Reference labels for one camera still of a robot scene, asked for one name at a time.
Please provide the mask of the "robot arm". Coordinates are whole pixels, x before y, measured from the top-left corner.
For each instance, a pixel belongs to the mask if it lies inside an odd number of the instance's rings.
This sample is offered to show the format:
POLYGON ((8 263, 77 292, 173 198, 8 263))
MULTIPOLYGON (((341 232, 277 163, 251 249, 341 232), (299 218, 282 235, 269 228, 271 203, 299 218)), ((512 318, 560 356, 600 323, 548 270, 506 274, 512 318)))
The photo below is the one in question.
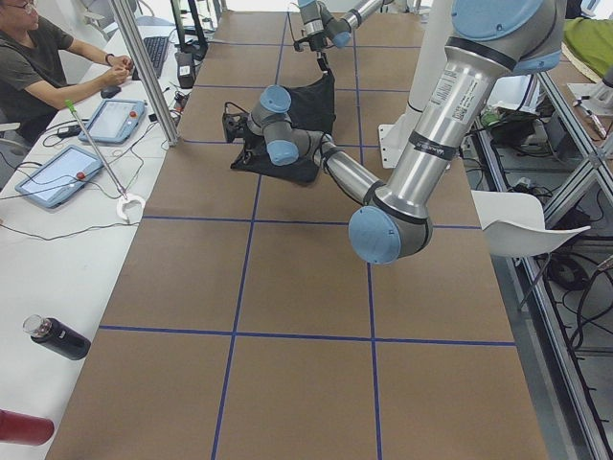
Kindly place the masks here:
POLYGON ((303 22, 303 36, 293 39, 293 47, 297 52, 303 51, 306 43, 311 52, 316 54, 316 60, 323 73, 330 71, 326 50, 330 45, 344 48, 352 38, 353 32, 374 12, 381 11, 390 1, 369 0, 359 1, 342 17, 335 17, 323 1, 300 0, 297 4, 303 22))
POLYGON ((422 88, 427 101, 388 181, 337 147, 331 136, 300 129, 289 92, 271 85, 249 112, 223 117, 228 141, 263 145, 274 166, 307 159, 359 205, 349 238, 364 261, 385 265, 430 241, 427 202, 498 80, 554 68, 561 55, 562 1, 437 1, 426 34, 442 39, 445 65, 422 88))

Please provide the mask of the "person right hand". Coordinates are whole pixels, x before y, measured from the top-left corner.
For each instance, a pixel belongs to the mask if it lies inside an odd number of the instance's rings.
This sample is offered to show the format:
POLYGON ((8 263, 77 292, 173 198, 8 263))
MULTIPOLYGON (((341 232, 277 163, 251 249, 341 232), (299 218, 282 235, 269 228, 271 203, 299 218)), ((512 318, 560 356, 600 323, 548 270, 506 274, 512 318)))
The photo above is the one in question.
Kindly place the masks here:
POLYGON ((105 62, 109 66, 109 70, 102 75, 103 83, 106 86, 121 85, 132 73, 133 61, 129 56, 107 54, 105 62))

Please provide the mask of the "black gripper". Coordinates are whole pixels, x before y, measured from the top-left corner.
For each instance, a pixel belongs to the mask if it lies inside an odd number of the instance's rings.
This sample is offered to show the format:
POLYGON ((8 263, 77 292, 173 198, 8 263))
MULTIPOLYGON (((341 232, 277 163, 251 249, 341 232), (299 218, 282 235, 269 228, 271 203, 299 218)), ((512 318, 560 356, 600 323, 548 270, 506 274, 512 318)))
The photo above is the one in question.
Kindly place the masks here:
POLYGON ((243 139, 249 132, 247 127, 248 113, 245 111, 230 112, 224 109, 222 114, 222 127, 226 143, 233 143, 236 139, 243 139))
POLYGON ((317 64, 322 72, 328 72, 329 62, 326 55, 327 39, 324 35, 309 35, 307 38, 309 49, 315 53, 317 64))

